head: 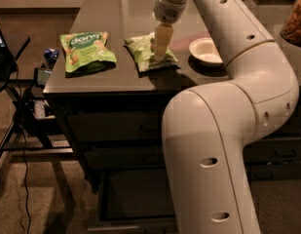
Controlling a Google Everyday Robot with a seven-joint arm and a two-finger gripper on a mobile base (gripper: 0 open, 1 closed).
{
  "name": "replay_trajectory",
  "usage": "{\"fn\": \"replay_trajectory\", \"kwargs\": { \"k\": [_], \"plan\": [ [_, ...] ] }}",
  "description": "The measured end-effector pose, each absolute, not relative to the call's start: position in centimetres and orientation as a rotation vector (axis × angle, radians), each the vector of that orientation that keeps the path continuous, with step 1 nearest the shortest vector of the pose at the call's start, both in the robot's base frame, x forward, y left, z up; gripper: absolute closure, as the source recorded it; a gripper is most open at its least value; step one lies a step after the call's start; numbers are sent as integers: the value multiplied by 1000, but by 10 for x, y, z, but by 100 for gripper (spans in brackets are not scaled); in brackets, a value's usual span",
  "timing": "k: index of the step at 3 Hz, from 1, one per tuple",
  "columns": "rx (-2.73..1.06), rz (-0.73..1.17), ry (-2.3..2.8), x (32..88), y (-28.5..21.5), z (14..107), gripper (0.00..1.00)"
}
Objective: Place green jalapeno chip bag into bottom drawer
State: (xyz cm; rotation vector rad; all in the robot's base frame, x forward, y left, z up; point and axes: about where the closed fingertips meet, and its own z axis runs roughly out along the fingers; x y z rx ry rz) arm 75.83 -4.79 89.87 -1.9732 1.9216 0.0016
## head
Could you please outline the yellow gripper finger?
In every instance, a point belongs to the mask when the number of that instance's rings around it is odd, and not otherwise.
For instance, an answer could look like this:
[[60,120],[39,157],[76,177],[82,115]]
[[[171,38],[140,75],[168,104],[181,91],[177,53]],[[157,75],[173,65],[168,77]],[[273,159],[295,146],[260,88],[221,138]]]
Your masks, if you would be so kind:
[[173,34],[170,23],[162,22],[155,30],[154,54],[155,60],[161,61],[166,55],[166,51]]

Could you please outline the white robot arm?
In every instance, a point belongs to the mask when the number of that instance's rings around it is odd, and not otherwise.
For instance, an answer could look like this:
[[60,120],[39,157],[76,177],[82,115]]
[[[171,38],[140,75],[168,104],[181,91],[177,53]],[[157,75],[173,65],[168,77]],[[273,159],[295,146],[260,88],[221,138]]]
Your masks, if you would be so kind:
[[[155,0],[176,22],[187,0]],[[295,72],[242,0],[193,0],[227,80],[177,94],[162,121],[169,188],[179,234],[260,234],[247,182],[246,145],[281,127],[299,96]]]

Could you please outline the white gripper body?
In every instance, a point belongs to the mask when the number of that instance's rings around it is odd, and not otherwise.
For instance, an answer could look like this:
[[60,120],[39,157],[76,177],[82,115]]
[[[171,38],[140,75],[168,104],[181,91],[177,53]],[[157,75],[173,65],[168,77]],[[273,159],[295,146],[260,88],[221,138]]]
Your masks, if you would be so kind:
[[172,3],[169,0],[154,0],[153,17],[164,23],[176,23],[186,8],[185,3]]

